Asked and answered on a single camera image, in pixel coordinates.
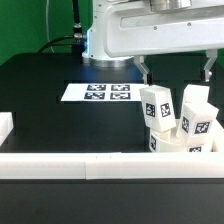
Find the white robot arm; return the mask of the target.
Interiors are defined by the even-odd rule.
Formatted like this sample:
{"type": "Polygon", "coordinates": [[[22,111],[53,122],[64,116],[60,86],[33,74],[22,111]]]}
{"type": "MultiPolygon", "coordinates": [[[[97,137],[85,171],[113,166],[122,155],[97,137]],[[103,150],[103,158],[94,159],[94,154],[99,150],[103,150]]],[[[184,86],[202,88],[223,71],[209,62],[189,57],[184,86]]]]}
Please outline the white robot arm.
{"type": "Polygon", "coordinates": [[[202,77],[224,48],[224,0],[92,0],[85,62],[110,66],[132,59],[146,84],[147,55],[205,51],[202,77]]]}

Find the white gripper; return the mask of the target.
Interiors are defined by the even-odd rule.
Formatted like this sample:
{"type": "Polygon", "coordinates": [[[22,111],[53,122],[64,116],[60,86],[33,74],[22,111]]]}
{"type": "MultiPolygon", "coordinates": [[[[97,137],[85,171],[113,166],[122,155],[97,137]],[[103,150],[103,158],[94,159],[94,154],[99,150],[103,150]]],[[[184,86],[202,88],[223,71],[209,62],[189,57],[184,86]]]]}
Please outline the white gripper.
{"type": "Polygon", "coordinates": [[[145,84],[152,83],[152,73],[142,55],[207,50],[201,79],[209,82],[217,49],[224,48],[224,0],[191,0],[187,8],[157,12],[149,0],[110,6],[103,17],[103,44],[111,57],[135,56],[145,84]]]}

